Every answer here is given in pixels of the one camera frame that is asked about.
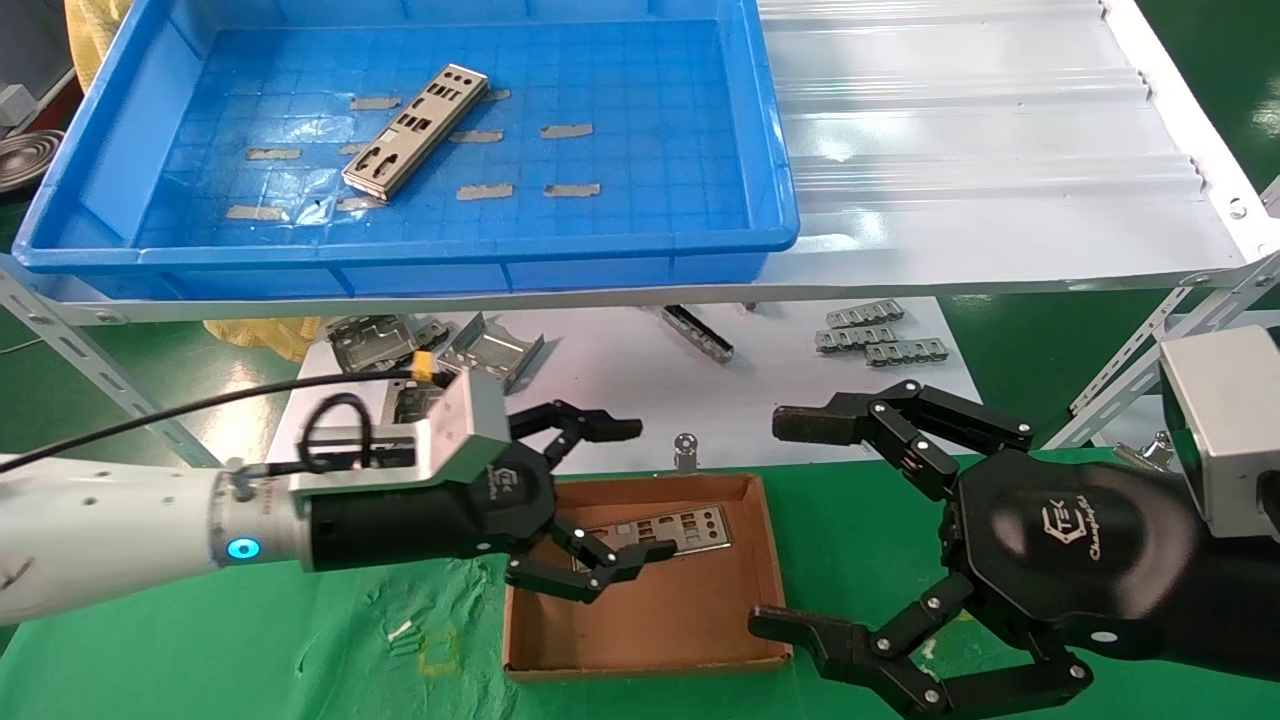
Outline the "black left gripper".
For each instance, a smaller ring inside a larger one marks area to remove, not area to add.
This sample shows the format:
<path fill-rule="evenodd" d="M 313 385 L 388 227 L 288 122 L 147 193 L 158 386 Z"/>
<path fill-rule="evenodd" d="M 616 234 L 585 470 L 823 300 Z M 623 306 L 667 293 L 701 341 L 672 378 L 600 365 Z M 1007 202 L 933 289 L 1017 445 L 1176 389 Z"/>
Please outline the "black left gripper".
<path fill-rule="evenodd" d="M 511 553 L 506 583 L 517 589 L 594 603 L 609 585 L 634 582 L 648 564 L 671 560 L 672 539 L 613 550 L 571 520 L 556 518 L 553 471 L 580 443 L 636 439 L 644 423 L 557 400 L 508 415 L 513 439 L 559 434 L 538 452 L 513 445 L 468 483 L 416 489 L 319 495 L 308 502 L 310 568 L 335 571 L 434 559 Z M 550 542 L 585 569 L 538 562 L 531 551 Z"/>

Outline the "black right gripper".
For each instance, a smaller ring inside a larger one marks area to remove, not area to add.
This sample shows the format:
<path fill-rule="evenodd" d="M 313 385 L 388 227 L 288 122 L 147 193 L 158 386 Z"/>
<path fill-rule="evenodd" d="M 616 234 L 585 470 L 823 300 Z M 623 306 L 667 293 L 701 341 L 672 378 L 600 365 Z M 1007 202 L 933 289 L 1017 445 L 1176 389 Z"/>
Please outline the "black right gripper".
<path fill-rule="evenodd" d="M 1093 673 L 1065 646 L 1129 660 L 1169 651 L 1167 607 L 1201 547 L 1201 518 L 1178 478 L 1011 451 L 1030 448 L 1028 423 L 918 380 L 840 392 L 820 407 L 778 406 L 772 433 L 868 445 L 927 498 L 952 495 L 948 562 L 969 575 L 950 573 L 878 629 L 753 607 L 749 632 L 804 648 L 820 678 L 873 691 L 902 719 L 992 719 L 1087 689 Z M 959 475 L 941 441 L 996 455 Z M 1030 662 L 951 678 L 924 671 L 913 655 L 964 612 Z"/>

